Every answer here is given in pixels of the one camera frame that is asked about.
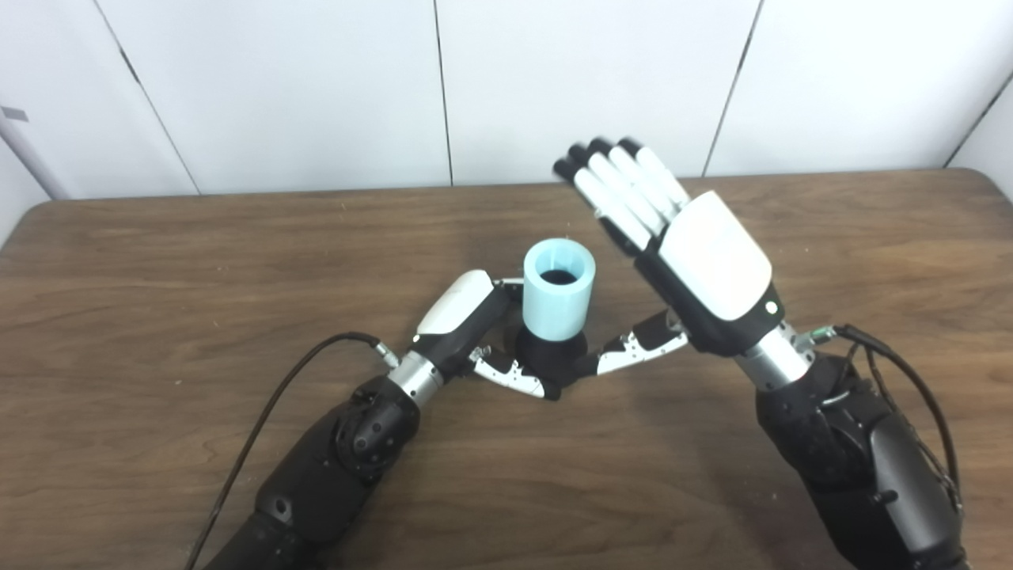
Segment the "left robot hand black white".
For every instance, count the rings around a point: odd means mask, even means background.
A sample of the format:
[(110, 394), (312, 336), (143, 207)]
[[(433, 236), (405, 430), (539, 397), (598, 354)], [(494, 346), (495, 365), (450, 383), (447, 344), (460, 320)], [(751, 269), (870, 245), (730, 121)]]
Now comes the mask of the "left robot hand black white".
[(493, 280), (480, 269), (460, 275), (417, 325), (408, 353), (390, 379), (417, 405), (426, 404), (450, 380), (470, 373), (514, 392), (559, 400), (560, 387), (538, 378), (506, 352), (481, 343), (521, 296), (521, 278)]

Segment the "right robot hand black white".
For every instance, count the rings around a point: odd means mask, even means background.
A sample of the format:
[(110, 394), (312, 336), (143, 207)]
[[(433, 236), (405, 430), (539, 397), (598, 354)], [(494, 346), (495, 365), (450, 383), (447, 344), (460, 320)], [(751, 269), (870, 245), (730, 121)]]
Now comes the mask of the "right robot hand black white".
[(553, 170), (666, 304), (583, 358), (590, 373), (690, 345), (737, 360), (763, 390), (803, 375), (806, 360), (792, 346), (772, 264), (716, 192), (692, 197), (661, 158), (633, 139), (573, 145)]

